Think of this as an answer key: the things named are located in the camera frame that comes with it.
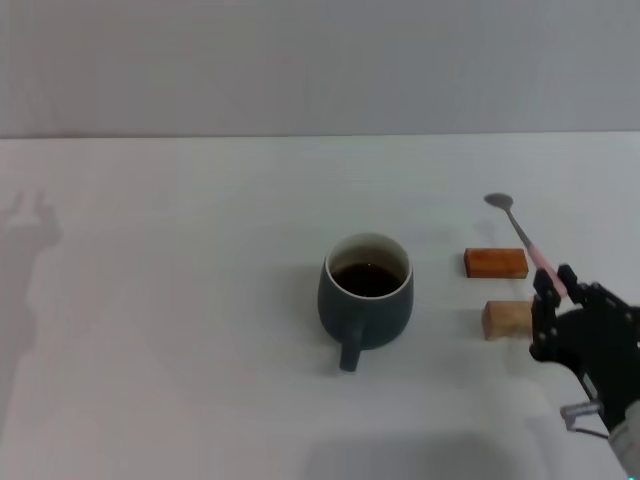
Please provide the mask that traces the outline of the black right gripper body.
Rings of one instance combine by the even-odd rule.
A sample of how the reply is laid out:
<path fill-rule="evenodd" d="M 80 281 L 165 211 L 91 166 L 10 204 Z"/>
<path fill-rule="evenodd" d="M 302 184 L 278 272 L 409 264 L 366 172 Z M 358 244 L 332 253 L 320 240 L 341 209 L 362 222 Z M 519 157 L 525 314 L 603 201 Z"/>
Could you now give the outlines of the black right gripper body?
<path fill-rule="evenodd" d="M 639 399 L 639 310 L 574 309 L 533 315 L 531 356 L 569 369 L 587 396 L 600 404 L 608 430 L 625 420 Z"/>

